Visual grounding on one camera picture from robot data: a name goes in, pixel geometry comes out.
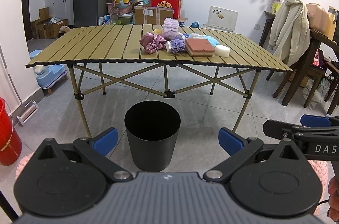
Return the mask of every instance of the electric cord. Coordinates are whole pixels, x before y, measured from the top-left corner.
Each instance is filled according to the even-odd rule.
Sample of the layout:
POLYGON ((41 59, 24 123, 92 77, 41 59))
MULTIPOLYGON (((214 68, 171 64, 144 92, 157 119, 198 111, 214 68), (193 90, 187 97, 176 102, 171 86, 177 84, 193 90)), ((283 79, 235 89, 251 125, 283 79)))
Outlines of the electric cord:
POLYGON ((328 200, 323 200, 323 201, 319 202, 318 205, 317 205, 317 207, 318 207, 319 205, 321 205, 321 204, 324 204, 324 203, 328 203, 328 200))

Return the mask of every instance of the human hand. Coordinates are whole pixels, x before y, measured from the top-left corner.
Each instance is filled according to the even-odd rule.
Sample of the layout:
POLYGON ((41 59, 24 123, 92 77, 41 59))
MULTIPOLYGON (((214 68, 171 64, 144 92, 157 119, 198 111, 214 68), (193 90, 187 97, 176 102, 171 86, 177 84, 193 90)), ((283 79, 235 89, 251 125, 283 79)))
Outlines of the human hand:
POLYGON ((339 197, 337 189, 338 183, 336 181, 336 178, 332 177, 332 179, 328 183, 328 193, 330 194, 328 203, 330 209, 327 211, 327 216, 335 222, 339 221, 339 197))

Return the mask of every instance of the white kitchen cabinet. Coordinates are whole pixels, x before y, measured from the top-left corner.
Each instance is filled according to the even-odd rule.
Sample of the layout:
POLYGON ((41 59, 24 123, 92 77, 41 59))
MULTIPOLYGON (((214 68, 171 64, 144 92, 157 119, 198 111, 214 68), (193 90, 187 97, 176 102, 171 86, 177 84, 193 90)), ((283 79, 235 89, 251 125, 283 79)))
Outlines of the white kitchen cabinet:
POLYGON ((74 25, 73 0, 45 0, 50 15, 60 19, 68 19, 69 25, 74 25))
POLYGON ((69 25, 74 25, 73 0, 65 0, 66 19, 69 25))

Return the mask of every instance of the blue gripper pad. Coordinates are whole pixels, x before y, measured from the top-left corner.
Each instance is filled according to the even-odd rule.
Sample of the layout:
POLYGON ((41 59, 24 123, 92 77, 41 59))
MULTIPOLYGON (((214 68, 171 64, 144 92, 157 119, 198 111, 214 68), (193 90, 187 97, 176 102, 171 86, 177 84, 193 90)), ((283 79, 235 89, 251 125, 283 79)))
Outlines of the blue gripper pad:
POLYGON ((308 127, 332 126, 331 121, 327 117, 306 114, 301 116, 300 123, 301 125, 308 127))
POLYGON ((101 155, 106 156, 118 143, 118 131, 110 127, 89 141, 90 146, 101 155))
POLYGON ((219 144, 220 146, 230 155, 232 156, 237 151, 242 149, 245 144, 247 143, 247 140, 243 137, 239 136, 238 134, 235 134, 231 130, 229 130, 226 127, 223 127, 219 130, 219 144))

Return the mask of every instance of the blue pet feeder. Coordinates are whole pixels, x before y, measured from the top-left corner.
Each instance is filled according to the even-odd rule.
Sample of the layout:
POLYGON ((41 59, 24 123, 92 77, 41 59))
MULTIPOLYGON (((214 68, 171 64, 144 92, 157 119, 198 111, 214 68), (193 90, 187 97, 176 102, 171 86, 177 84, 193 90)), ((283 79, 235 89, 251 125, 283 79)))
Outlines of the blue pet feeder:
MULTIPOLYGON (((33 59, 36 57, 42 50, 34 50, 29 54, 29 57, 33 59)), ((65 70, 65 67, 63 64, 56 64, 56 65, 48 65, 44 66, 43 68, 41 66, 35 66, 33 67, 35 77, 37 79, 38 85, 42 89, 47 89, 48 93, 51 94, 50 88, 56 84, 56 82, 61 79, 62 77, 65 77, 65 79, 68 79, 67 77, 67 71, 65 70)))

